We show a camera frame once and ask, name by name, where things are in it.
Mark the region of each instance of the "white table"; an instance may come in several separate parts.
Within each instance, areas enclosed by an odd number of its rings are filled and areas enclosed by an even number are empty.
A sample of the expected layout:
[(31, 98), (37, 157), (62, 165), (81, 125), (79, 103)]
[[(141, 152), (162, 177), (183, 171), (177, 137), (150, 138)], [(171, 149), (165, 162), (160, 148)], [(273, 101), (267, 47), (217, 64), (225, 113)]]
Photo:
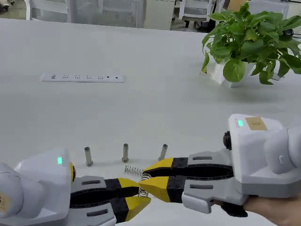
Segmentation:
[[(301, 76), (275, 86), (227, 89), (200, 75), (204, 34), (0, 20), (1, 161), (19, 161), (57, 146), (67, 148), (78, 176), (137, 177), (129, 165), (223, 147), (232, 113), (271, 117), (288, 125), (301, 115)], [(125, 83), (41, 82), (43, 72), (125, 75)], [(84, 165), (85, 146), (94, 165)], [(270, 226), (255, 214), (238, 219), (220, 207), (211, 215), (153, 199), (125, 225)]]

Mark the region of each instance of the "gray gripper housing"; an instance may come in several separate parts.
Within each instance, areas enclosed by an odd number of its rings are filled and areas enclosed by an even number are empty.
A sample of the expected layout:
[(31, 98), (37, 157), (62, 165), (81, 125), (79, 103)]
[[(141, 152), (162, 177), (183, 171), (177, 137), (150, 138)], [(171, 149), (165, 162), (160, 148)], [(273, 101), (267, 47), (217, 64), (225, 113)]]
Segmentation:
[[(87, 190), (91, 188), (105, 188), (103, 177), (84, 176), (75, 178), (71, 193)], [(110, 203), (84, 209), (69, 209), (68, 224), (80, 226), (99, 226), (115, 218), (113, 208)]]
[[(227, 149), (218, 152), (201, 152), (188, 157), (188, 165), (220, 164), (232, 165), (231, 153)], [(248, 195), (239, 193), (235, 187), (235, 177), (220, 180), (186, 180), (183, 194), (208, 203), (211, 200), (220, 200), (235, 205), (243, 205)]]

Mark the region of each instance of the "power outlet socket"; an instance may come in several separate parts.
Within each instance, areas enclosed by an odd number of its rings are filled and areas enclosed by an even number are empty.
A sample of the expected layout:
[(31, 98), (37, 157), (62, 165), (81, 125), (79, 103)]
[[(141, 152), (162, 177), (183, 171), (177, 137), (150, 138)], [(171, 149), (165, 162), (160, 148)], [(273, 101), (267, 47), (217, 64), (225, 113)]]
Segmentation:
[(72, 81), (72, 82), (116, 82), (125, 81), (125, 76), (108, 76), (108, 75), (79, 75), (79, 74), (59, 74), (43, 73), (41, 81)]

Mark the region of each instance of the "human hand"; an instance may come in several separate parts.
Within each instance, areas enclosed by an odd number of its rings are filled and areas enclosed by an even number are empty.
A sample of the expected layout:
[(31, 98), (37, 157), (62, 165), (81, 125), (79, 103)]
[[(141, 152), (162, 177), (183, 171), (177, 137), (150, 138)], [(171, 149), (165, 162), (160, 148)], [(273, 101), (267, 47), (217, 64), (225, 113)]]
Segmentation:
[(278, 226), (301, 225), (301, 194), (288, 199), (250, 197), (246, 211), (257, 213)]

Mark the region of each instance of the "metal cylinder peg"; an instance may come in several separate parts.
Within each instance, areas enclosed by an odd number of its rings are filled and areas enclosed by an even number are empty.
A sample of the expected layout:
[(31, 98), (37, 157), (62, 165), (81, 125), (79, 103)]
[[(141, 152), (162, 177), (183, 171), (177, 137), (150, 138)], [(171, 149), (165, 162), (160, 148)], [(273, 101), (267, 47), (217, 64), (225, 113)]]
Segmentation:
[(165, 159), (165, 154), (166, 154), (167, 148), (168, 148), (167, 144), (163, 144), (161, 155), (158, 158), (158, 161), (161, 161), (161, 160)]
[(85, 155), (86, 155), (86, 166), (90, 167), (93, 165), (91, 151), (89, 147), (85, 147)]
[(128, 162), (128, 144), (123, 145), (123, 157), (121, 160), (123, 163)]

